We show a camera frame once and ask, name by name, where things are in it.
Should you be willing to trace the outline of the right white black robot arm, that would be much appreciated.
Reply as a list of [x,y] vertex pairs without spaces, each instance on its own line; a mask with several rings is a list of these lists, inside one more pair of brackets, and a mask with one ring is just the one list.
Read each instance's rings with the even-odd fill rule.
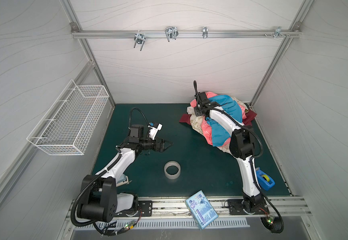
[[254,214],[259,210],[264,211],[267,204],[275,210],[277,217],[265,213],[261,218],[263,226],[271,233],[280,234],[284,230],[284,222],[280,212],[269,200],[259,186],[255,172],[255,158],[263,153],[263,145],[255,132],[228,114],[218,103],[211,102],[205,92],[195,91],[197,116],[205,116],[220,124],[230,133],[229,150],[237,159],[242,177],[243,210],[248,214]]

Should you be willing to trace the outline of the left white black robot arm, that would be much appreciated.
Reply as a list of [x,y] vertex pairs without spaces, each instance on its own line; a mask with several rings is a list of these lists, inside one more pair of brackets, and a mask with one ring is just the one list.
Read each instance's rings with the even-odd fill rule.
[[172,142],[157,137],[161,129],[162,124],[156,122],[128,125],[128,135],[116,146],[115,157],[99,172],[83,179],[81,192],[72,205],[70,215],[74,226],[109,223],[119,212],[129,215],[138,212],[137,195],[118,193],[117,184],[125,176],[126,169],[143,151],[162,153],[172,146]]

